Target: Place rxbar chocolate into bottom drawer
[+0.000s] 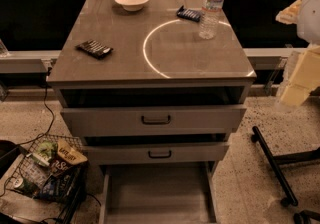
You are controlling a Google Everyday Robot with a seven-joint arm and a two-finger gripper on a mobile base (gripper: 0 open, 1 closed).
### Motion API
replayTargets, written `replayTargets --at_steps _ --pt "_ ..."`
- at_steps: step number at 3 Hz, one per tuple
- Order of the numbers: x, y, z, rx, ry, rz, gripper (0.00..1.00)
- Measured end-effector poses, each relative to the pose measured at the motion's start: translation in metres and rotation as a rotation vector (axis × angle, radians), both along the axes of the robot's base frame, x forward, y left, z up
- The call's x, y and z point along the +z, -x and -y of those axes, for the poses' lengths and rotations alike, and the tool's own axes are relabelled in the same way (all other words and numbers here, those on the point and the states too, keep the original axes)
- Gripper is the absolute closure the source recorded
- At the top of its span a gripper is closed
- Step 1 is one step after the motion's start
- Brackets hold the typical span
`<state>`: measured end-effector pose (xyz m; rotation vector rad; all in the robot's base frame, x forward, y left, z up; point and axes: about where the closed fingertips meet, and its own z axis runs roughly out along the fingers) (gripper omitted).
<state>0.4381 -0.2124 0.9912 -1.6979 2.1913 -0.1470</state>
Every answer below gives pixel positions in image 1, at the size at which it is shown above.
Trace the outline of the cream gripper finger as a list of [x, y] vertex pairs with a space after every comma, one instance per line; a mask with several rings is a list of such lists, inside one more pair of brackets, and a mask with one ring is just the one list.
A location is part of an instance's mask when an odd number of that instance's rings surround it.
[[302, 1], [303, 0], [296, 0], [291, 5], [280, 11], [276, 15], [276, 20], [287, 25], [296, 24]]
[[288, 107], [300, 106], [320, 86], [320, 47], [293, 52], [284, 69], [279, 87], [279, 102]]

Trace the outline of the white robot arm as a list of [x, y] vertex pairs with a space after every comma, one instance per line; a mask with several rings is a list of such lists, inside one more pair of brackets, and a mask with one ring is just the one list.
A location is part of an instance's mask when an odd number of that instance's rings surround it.
[[278, 106], [295, 108], [320, 86], [320, 0], [296, 0], [276, 20], [296, 24], [298, 37], [309, 43], [303, 53], [289, 56], [277, 91]]

